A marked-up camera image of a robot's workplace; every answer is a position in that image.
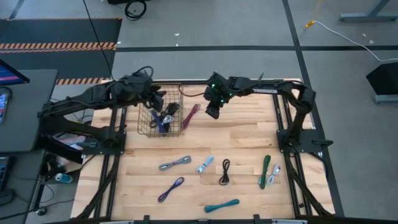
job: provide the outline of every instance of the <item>gray floor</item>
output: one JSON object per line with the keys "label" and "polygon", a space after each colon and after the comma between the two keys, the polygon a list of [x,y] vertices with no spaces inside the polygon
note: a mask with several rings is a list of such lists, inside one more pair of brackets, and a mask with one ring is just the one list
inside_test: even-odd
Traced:
{"label": "gray floor", "polygon": [[[17,0],[5,1],[0,18],[10,15]],[[124,17],[123,10],[100,0],[86,0],[92,17]],[[318,25],[302,27],[316,0],[289,0],[301,45],[351,45]],[[340,13],[365,12],[376,0],[324,0],[315,17],[362,44],[398,45],[398,22],[343,24]],[[398,1],[385,12],[398,13]],[[17,18],[87,17],[81,0],[25,0]],[[280,0],[152,0],[139,21],[123,20],[118,47],[203,45],[293,46]],[[338,190],[347,217],[398,220],[398,104],[375,105],[365,76],[380,63],[365,51],[304,52],[311,83],[330,147]],[[398,51],[375,51],[380,58]],[[294,51],[123,52],[114,60],[115,78],[143,65],[155,68],[156,79],[208,78],[223,75],[301,78]],[[81,93],[88,85],[56,86],[53,97]],[[73,185],[54,186],[59,197],[73,198]],[[27,223],[66,220],[72,204],[57,205],[48,215],[30,214]]]}

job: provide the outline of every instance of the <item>computer screen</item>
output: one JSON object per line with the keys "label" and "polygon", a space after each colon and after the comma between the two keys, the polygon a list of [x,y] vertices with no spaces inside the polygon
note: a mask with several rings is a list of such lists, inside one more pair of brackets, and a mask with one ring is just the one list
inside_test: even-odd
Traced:
{"label": "computer screen", "polygon": [[27,83],[29,79],[0,60],[0,86]]}

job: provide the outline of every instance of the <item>wire basket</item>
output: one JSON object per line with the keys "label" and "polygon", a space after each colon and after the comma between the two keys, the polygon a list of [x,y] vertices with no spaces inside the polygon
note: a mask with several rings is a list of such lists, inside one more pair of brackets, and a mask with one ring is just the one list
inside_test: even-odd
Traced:
{"label": "wire basket", "polygon": [[183,95],[179,92],[178,85],[164,85],[160,90],[167,91],[166,95],[163,96],[163,113],[159,113],[157,111],[155,112],[158,116],[160,116],[164,114],[169,104],[178,103],[179,108],[172,116],[174,118],[174,121],[169,123],[169,128],[166,133],[161,133],[159,131],[159,125],[157,125],[157,123],[154,121],[154,117],[151,113],[153,109],[147,109],[144,105],[140,104],[138,112],[137,132],[139,134],[145,134],[150,138],[179,136],[182,131],[183,121]]}

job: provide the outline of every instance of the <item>hazard tape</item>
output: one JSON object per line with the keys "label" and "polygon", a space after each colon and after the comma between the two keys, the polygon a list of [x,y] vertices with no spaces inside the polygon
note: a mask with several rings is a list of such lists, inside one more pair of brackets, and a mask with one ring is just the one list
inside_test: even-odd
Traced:
{"label": "hazard tape", "polygon": [[57,85],[73,85],[73,84],[99,84],[103,80],[109,80],[109,78],[65,78],[58,79]]}
{"label": "hazard tape", "polygon": [[97,42],[0,44],[0,50],[34,50],[33,52],[47,52],[47,51],[37,51],[37,50],[51,50],[51,51],[101,50],[101,48],[103,50],[116,50],[116,44],[114,42],[101,42],[100,44],[98,44]]}
{"label": "hazard tape", "polygon": [[[17,19],[6,19],[7,21],[25,21],[25,20],[86,20],[89,18],[17,18]],[[96,17],[91,20],[105,20],[105,19],[122,19],[122,17]]]}
{"label": "hazard tape", "polygon": [[[39,53],[39,52],[69,52],[69,51],[87,51],[100,50],[100,48],[85,48],[85,49],[43,49],[43,50],[0,50],[0,54],[14,54],[14,53]],[[116,50],[116,47],[103,47],[103,50]]]}

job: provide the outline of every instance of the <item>wooden table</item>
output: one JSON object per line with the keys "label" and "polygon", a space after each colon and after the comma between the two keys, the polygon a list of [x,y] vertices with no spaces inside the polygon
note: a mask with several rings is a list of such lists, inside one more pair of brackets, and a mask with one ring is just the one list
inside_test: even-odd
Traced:
{"label": "wooden table", "polygon": [[[204,89],[203,85],[184,86],[186,94],[200,93]],[[275,133],[278,127],[272,97],[255,94],[235,97],[221,109],[218,120],[205,113],[208,102],[200,96],[184,98],[184,116],[195,103],[201,104],[201,109],[192,118],[188,129],[179,137],[170,138],[148,138],[138,134],[139,109],[128,108],[126,151],[120,160],[112,220],[142,220],[144,215],[150,215],[151,220],[251,219],[254,214],[260,214],[261,218],[294,217],[284,157],[279,152]],[[111,110],[95,111],[93,126],[109,125],[110,116]],[[304,128],[311,127],[312,121],[307,116]],[[267,176],[276,164],[282,169],[276,175],[275,184],[261,190],[257,181],[267,154],[271,156]],[[192,157],[190,164],[159,170],[160,164],[187,155]],[[204,173],[197,174],[196,169],[210,155],[215,157],[214,162]],[[227,158],[231,161],[230,183],[221,186],[218,180],[223,174],[222,162]],[[329,212],[334,213],[323,164],[308,154],[302,154],[301,158],[308,188]],[[72,217],[84,209],[97,191],[102,161],[103,156],[96,156],[82,170]],[[157,197],[179,177],[184,177],[185,182],[163,203],[158,203]],[[296,188],[301,203],[302,194],[297,185]],[[105,214],[107,195],[106,192],[102,215]],[[205,205],[235,198],[240,200],[239,205],[212,213],[203,210]]]}

